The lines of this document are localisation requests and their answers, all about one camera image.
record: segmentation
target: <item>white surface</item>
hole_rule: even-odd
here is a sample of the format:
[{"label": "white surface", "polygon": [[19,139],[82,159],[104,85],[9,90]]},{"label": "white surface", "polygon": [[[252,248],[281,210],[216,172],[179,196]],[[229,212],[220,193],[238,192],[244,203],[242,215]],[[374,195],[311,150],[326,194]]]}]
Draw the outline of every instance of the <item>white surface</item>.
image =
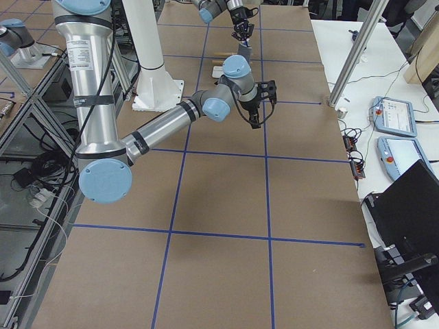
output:
[{"label": "white surface", "polygon": [[431,14],[434,13],[434,8],[439,5],[439,0],[428,0],[424,5],[415,11],[412,19],[413,22],[420,28],[423,29],[425,23],[431,17]]},{"label": "white surface", "polygon": [[[339,21],[312,21],[316,35],[317,44],[324,65],[324,72],[328,82],[335,82],[344,61],[352,47],[352,34],[349,30],[359,30],[360,22],[339,22]],[[335,109],[345,107],[348,114],[343,119],[347,127],[366,128],[357,142],[357,148],[366,158],[366,179],[359,181],[358,195],[363,199],[370,192],[383,192],[392,181],[385,172],[381,163],[377,149],[377,138],[379,136],[391,136],[376,132],[372,129],[369,121],[369,108],[373,105],[376,96],[386,96],[395,99],[410,101],[414,110],[426,111],[423,99],[426,92],[420,85],[407,84],[403,78],[404,72],[408,68],[405,57],[399,50],[387,27],[379,23],[375,29],[363,60],[355,68],[349,81],[358,80],[361,77],[371,75],[387,75],[393,71],[401,72],[390,74],[386,77],[372,77],[362,79],[359,82],[348,84],[343,92],[343,97],[338,102]],[[415,112],[417,120],[432,121],[439,120],[438,111],[434,108],[430,98],[425,98],[425,103],[429,107],[428,113]],[[417,125],[417,139],[430,160],[439,159],[439,125]],[[439,165],[431,165],[436,176],[439,177]],[[363,206],[363,213],[369,229],[370,240],[374,247],[382,243],[377,235],[377,230],[373,220],[368,214],[366,207]],[[407,306],[406,301],[399,308],[399,322],[408,317],[412,310]],[[403,327],[404,329],[438,329],[439,316],[434,315],[428,320],[412,320]]]}]

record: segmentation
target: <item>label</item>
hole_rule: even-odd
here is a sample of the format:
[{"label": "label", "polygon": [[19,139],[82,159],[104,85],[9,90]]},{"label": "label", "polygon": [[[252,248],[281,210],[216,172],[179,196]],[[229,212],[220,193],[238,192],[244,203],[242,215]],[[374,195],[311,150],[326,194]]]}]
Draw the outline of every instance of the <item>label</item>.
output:
[{"label": "label", "polygon": [[70,71],[93,70],[90,40],[67,41]]}]

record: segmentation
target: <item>black cable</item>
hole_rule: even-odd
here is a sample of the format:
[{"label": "black cable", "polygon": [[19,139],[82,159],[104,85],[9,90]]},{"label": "black cable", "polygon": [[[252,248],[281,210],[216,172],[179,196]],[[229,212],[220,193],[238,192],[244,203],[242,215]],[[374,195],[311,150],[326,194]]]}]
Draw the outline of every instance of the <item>black cable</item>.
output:
[{"label": "black cable", "polygon": [[34,137],[36,140],[38,140],[38,141],[40,142],[40,146],[41,146],[41,145],[46,145],[49,149],[54,150],[54,147],[53,147],[53,146],[47,144],[42,138],[39,138],[37,135],[35,135],[35,134],[33,133],[33,131],[31,131],[30,128],[29,128],[25,123],[23,124],[23,127],[29,132],[29,134],[31,134],[32,137]]},{"label": "black cable", "polygon": [[63,112],[63,111],[53,111],[53,113],[62,113],[62,114],[67,115],[68,117],[71,117],[71,118],[74,118],[74,119],[78,119],[78,118],[75,117],[74,115],[69,114],[69,113],[67,113],[67,112]]},{"label": "black cable", "polygon": [[345,129],[348,127],[347,124],[346,124],[346,122],[344,122],[343,120],[338,119],[338,121],[340,121],[341,123],[344,124],[344,129],[343,129],[343,130],[345,130]]},{"label": "black cable", "polygon": [[415,120],[414,122],[416,122],[416,123],[439,123],[439,120],[435,120],[435,121],[420,121],[420,120]]},{"label": "black cable", "polygon": [[16,104],[16,101],[13,101],[13,100],[8,99],[8,98],[0,97],[0,99],[2,99],[4,101],[11,101],[12,103],[14,103],[14,105]]},{"label": "black cable", "polygon": [[48,47],[51,47],[51,48],[57,49],[57,50],[61,51],[63,54],[66,53],[65,50],[62,50],[61,48],[58,48],[58,47],[55,47],[55,46],[52,46],[52,45],[48,45],[47,43],[43,43],[43,42],[39,42],[39,41],[38,41],[37,43],[38,43],[39,45],[48,46]]}]

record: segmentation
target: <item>cable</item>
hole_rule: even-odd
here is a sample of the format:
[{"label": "cable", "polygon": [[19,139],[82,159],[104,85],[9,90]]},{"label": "cable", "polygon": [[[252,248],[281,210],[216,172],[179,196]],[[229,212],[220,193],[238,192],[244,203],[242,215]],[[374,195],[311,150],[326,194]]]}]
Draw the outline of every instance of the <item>cable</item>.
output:
[{"label": "cable", "polygon": [[415,120],[414,122],[416,122],[416,123],[439,123],[439,120],[435,120],[435,121],[420,121],[420,120]]},{"label": "cable", "polygon": [[[64,235],[65,241],[67,243],[67,233],[66,231],[64,231],[64,228],[62,228],[62,226],[53,218],[51,218],[49,215],[44,214],[43,212],[40,211],[39,208],[35,208],[36,211],[38,211],[41,215],[45,216],[48,220],[52,221],[53,223],[55,223],[56,225],[58,225],[58,227],[60,228],[60,230],[62,231],[62,234]],[[46,265],[43,267],[43,270],[41,271],[40,274],[40,278],[38,279],[38,282],[36,283],[36,288],[35,288],[35,292],[31,295],[21,295],[21,296],[11,296],[9,297],[10,300],[17,300],[19,298],[24,298],[24,297],[32,297],[34,295],[36,295],[38,293],[38,289],[40,288],[40,281],[41,281],[41,277],[43,276],[43,272],[46,270],[46,268],[52,264],[52,262],[57,259],[59,256],[61,256],[61,254],[64,252],[64,249],[66,247],[66,244],[64,244],[64,247],[62,247],[61,251],[58,252],[58,254],[56,256],[54,256],[49,262],[46,263]]]},{"label": "cable", "polygon": [[408,287],[408,285],[414,281],[415,278],[411,278],[408,280],[402,287],[399,289],[398,298],[396,299],[396,306],[395,306],[395,329],[398,329],[398,306],[402,302],[401,298],[403,296],[403,291]]},{"label": "cable", "polygon": [[341,132],[343,131],[343,130],[345,130],[348,126],[347,126],[347,124],[346,124],[346,122],[344,122],[343,120],[341,120],[341,119],[337,119],[339,122],[341,122],[341,123],[343,123],[344,124],[344,129],[342,129],[342,130],[340,130]]},{"label": "cable", "polygon": [[37,43],[38,43],[39,45],[48,46],[48,47],[51,47],[51,48],[57,49],[57,50],[61,51],[63,54],[66,53],[65,50],[62,50],[61,48],[58,48],[58,47],[55,47],[55,46],[52,46],[52,45],[48,45],[47,43],[43,43],[43,42],[39,42],[39,41],[38,41]]},{"label": "cable", "polygon": [[423,104],[424,104],[425,108],[427,109],[427,111],[413,110],[414,112],[420,112],[420,113],[428,113],[428,112],[430,112],[430,108],[425,103],[425,98],[427,98],[427,96],[428,96],[428,94],[426,94],[424,96],[424,98],[423,98]]},{"label": "cable", "polygon": [[16,101],[13,101],[13,100],[8,99],[8,98],[0,97],[0,99],[2,99],[4,101],[11,101],[12,103],[14,103],[14,105],[16,104]]},{"label": "cable", "polygon": [[400,328],[404,326],[405,324],[408,324],[411,320],[413,320],[416,317],[416,313],[412,313],[407,319],[402,321],[401,323],[397,324],[396,327]]}]

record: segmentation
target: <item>silver robot arm segment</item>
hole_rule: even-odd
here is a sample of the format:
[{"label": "silver robot arm segment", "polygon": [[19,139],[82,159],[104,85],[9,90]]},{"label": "silver robot arm segment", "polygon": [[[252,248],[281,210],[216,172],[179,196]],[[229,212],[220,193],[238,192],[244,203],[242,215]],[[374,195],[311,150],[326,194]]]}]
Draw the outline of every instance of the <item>silver robot arm segment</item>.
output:
[{"label": "silver robot arm segment", "polygon": [[[235,106],[236,99],[243,104],[259,98],[258,84],[255,84],[250,66],[244,57],[234,55],[227,58],[223,69],[224,75],[219,79],[215,89],[196,92],[175,108],[159,115],[122,139],[126,144],[130,163],[134,164],[151,148],[201,116],[206,115],[214,121],[221,122]],[[254,110],[257,111],[259,104],[260,101],[252,104]]]},{"label": "silver robot arm segment", "polygon": [[6,19],[0,22],[0,51],[11,56],[17,49],[25,62],[34,62],[42,56],[25,24],[19,19]]}]

